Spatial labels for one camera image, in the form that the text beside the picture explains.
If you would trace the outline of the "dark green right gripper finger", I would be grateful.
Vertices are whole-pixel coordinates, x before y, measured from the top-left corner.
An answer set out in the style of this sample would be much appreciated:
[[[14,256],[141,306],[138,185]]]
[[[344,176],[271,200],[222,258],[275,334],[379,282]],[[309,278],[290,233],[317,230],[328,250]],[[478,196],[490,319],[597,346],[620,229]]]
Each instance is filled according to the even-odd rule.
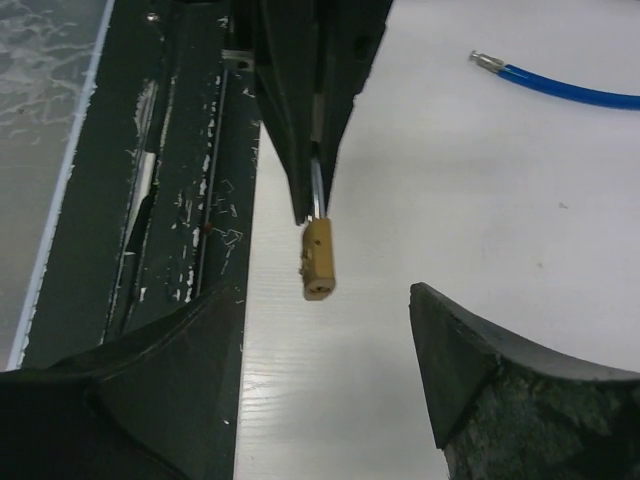
[[[327,211],[342,138],[354,100],[371,73],[390,1],[321,1],[314,96],[314,209]]]
[[[253,8],[255,93],[285,170],[294,221],[311,208],[311,121],[318,25],[313,1],[257,1]]]

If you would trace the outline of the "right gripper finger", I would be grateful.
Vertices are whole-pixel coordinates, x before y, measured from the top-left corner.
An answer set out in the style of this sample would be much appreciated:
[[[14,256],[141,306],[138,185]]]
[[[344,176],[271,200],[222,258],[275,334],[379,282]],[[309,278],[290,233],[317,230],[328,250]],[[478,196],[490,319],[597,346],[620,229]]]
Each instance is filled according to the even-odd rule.
[[[47,368],[1,376],[5,479],[229,479],[242,322],[216,285]]]
[[[425,283],[409,310],[449,478],[638,478],[637,373],[544,347]]]

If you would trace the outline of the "long shackle brass padlock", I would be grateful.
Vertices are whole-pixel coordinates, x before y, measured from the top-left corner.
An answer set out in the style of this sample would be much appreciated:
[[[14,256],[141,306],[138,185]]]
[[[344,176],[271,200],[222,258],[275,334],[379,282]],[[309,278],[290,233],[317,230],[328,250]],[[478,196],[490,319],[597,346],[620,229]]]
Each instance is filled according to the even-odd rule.
[[[336,287],[332,226],[327,217],[320,153],[324,126],[324,95],[313,98],[310,179],[312,207],[302,233],[300,275],[307,301],[326,299]]]

